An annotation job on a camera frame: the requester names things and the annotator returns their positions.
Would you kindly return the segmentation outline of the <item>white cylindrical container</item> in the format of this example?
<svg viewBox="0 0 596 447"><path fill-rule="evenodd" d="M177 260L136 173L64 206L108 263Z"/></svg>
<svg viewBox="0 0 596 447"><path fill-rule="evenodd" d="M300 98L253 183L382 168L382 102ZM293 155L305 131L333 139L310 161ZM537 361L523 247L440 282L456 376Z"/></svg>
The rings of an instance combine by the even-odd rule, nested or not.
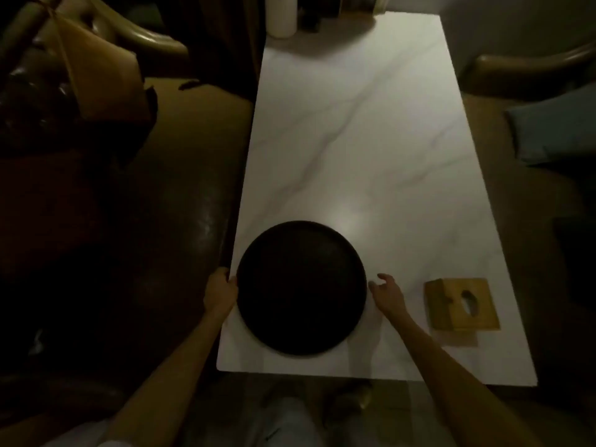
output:
<svg viewBox="0 0 596 447"><path fill-rule="evenodd" d="M297 31L298 0L264 0L266 32L273 38L290 38Z"/></svg>

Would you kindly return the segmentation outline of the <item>person's left forearm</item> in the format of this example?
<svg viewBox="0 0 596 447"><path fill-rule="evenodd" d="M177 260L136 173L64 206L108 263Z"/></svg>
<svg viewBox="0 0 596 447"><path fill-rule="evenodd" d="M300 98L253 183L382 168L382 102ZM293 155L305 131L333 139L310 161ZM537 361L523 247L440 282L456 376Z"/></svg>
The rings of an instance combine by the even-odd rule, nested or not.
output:
<svg viewBox="0 0 596 447"><path fill-rule="evenodd" d="M101 439L102 445L172 447L230 310L223 306L206 310L197 327L116 413Z"/></svg>

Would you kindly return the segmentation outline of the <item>person's dark shoe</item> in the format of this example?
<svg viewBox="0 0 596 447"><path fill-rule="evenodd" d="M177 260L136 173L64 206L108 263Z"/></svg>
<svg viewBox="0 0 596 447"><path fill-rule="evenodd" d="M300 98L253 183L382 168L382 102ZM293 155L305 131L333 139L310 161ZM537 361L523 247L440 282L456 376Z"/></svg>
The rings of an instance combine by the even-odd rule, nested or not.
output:
<svg viewBox="0 0 596 447"><path fill-rule="evenodd" d="M353 381L340 387L324 401L322 422L324 428L331 428L361 414L373 398L373 385L370 380Z"/></svg>

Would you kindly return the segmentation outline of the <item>person's right hand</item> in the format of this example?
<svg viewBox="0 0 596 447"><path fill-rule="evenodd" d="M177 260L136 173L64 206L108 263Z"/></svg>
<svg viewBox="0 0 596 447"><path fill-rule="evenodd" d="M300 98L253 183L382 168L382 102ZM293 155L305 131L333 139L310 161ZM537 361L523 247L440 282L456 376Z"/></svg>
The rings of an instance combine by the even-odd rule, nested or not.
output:
<svg viewBox="0 0 596 447"><path fill-rule="evenodd" d="M381 282L377 283L384 284L383 300L373 299L380 312L392 324L411 320L406 308L404 295L394 277L386 273L378 273L377 278L381 280Z"/></svg>

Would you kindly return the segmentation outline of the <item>person's grey trousers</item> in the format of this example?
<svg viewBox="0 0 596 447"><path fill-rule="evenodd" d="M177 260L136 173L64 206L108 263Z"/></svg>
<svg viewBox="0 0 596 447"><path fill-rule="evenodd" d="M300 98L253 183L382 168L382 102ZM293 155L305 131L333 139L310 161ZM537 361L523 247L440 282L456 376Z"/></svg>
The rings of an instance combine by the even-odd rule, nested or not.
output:
<svg viewBox="0 0 596 447"><path fill-rule="evenodd" d="M268 400L250 417L242 447L327 447L303 399Z"/></svg>

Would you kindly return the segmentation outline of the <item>blue cushion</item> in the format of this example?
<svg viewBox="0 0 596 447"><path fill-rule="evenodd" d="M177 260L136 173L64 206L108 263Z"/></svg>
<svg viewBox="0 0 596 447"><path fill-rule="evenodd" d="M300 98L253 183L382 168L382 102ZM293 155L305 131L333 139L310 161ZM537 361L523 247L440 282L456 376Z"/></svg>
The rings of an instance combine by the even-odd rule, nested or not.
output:
<svg viewBox="0 0 596 447"><path fill-rule="evenodd" d="M596 158L596 83L544 101L507 108L516 158L547 165Z"/></svg>

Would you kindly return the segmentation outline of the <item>wooden tissue box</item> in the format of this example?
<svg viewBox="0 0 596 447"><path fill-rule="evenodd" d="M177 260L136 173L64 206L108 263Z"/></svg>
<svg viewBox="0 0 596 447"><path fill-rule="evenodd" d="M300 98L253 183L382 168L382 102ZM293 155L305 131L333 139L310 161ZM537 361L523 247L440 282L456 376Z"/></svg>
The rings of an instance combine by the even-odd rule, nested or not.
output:
<svg viewBox="0 0 596 447"><path fill-rule="evenodd" d="M438 331L499 331L501 323L484 278L441 278L424 283L430 327Z"/></svg>

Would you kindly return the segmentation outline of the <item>black round tray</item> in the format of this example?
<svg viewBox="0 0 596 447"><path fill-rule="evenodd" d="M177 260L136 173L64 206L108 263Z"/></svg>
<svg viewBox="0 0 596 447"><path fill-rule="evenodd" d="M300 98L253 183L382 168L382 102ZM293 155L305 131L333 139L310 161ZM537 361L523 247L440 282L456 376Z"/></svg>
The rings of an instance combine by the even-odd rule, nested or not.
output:
<svg viewBox="0 0 596 447"><path fill-rule="evenodd" d="M367 300L355 248L309 220L280 223L257 236L236 276L244 324L265 346L289 356L315 356L346 340Z"/></svg>

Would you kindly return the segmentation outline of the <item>person's white sleeve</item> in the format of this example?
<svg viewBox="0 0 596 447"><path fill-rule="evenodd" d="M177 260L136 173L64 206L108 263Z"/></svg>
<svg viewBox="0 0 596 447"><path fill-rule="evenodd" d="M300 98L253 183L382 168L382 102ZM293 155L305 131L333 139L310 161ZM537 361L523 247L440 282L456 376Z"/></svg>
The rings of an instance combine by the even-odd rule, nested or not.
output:
<svg viewBox="0 0 596 447"><path fill-rule="evenodd" d="M111 419L85 422L40 447L135 447L122 440L103 440Z"/></svg>

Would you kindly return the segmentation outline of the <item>person's right forearm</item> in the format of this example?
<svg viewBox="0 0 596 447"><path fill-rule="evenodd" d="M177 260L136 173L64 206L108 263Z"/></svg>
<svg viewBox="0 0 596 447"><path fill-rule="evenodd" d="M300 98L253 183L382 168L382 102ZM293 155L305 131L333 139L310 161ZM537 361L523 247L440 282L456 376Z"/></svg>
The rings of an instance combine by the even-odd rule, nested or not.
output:
<svg viewBox="0 0 596 447"><path fill-rule="evenodd" d="M459 447L543 447L525 423L406 313L385 310Z"/></svg>

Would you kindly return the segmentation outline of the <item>person's left hand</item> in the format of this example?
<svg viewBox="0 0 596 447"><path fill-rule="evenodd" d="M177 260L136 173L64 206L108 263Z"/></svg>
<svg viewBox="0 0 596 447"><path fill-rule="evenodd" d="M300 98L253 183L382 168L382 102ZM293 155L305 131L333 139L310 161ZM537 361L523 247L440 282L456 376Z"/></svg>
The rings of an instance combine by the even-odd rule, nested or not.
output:
<svg viewBox="0 0 596 447"><path fill-rule="evenodd" d="M225 320L237 303L237 296L227 292L229 269L218 267L208 278L203 299L205 312Z"/></svg>

